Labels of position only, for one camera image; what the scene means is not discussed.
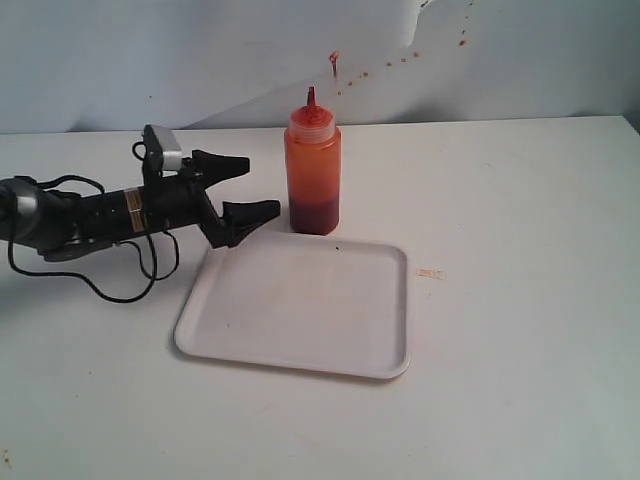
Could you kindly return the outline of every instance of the table surface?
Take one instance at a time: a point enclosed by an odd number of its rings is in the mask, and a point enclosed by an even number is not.
[[[251,157],[215,204],[286,206],[282,130],[177,137]],[[131,187],[137,138],[0,136],[0,176]],[[411,365],[382,383],[177,352],[206,247],[194,227],[178,272],[130,306],[2,258],[0,478],[636,479],[639,185],[640,137],[620,117],[345,127],[334,235],[395,244],[412,272]],[[144,285],[126,247],[70,267],[112,294]]]

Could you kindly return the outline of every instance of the white table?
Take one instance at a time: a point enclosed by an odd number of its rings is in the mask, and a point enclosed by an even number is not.
[[[184,358],[172,330],[196,228],[179,232],[180,270],[131,306],[13,274],[3,246],[1,479],[640,477],[640,137],[619,117],[343,133],[335,235],[446,273],[410,278],[409,370],[370,383]],[[0,137],[0,177],[135,186],[137,138]],[[178,139],[251,157],[214,200],[286,200],[281,130]],[[110,293],[144,284],[124,247],[77,263]]]

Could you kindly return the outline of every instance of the white tray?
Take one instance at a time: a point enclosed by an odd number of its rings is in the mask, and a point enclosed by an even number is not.
[[[207,253],[175,341],[198,357],[393,378],[409,365],[406,285],[395,247],[256,232]]]

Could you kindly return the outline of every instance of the bottle cap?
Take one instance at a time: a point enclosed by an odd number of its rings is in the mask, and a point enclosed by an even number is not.
[[[316,104],[314,87],[309,87],[307,105],[291,112],[289,132],[300,143],[322,143],[329,140],[336,131],[333,113]]]

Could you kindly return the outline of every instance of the red liquid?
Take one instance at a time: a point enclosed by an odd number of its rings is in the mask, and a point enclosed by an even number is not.
[[[289,199],[291,228],[298,233],[327,235],[338,225],[340,219],[340,197],[336,195],[328,202],[305,204]]]

